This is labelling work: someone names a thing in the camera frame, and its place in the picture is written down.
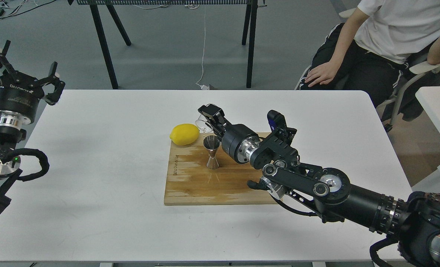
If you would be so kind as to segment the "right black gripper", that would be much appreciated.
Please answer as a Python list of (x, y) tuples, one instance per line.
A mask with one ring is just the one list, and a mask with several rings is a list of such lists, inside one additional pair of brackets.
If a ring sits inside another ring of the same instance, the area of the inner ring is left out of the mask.
[[(224, 111), (215, 104), (202, 105), (198, 112), (206, 118), (213, 130), (209, 136), (209, 149), (222, 149), (235, 162), (245, 164), (250, 161), (252, 152), (259, 147), (259, 135), (243, 124), (233, 124), (225, 118)], [(221, 138), (215, 134), (224, 134)]]

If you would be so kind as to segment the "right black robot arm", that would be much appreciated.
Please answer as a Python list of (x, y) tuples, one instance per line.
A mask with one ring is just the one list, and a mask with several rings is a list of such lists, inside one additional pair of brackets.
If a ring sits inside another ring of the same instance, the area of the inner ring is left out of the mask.
[(414, 266), (440, 267), (440, 193), (415, 191), (403, 201), (353, 185), (339, 169), (301, 163), (291, 147), (297, 130), (274, 110), (267, 114), (272, 132), (265, 138), (245, 125), (231, 124), (216, 105), (198, 111), (235, 162), (262, 171), (259, 182), (248, 181), (249, 188), (267, 191), (290, 212), (317, 216), (323, 223), (350, 220), (385, 234), (370, 246), (372, 262), (380, 267), (389, 264), (378, 251), (393, 244)]

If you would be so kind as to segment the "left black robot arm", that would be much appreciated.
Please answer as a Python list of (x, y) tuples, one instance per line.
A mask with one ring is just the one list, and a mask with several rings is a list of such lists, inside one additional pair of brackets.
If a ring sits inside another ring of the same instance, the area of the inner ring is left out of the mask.
[(47, 174), (49, 161), (40, 150), (21, 148), (16, 144), (25, 140), (23, 125), (34, 122), (40, 100), (55, 105), (65, 83), (56, 76), (54, 62), (46, 78), (16, 71), (6, 58), (11, 42), (0, 52), (0, 215), (11, 203), (5, 194), (15, 181), (31, 181)]

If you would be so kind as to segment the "person's right hand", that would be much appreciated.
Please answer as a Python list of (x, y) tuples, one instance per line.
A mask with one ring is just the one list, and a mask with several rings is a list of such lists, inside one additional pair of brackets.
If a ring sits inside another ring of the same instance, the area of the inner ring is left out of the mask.
[(327, 85), (335, 78), (340, 66), (340, 62), (332, 60), (316, 66), (308, 72), (305, 83), (310, 88), (316, 85)]

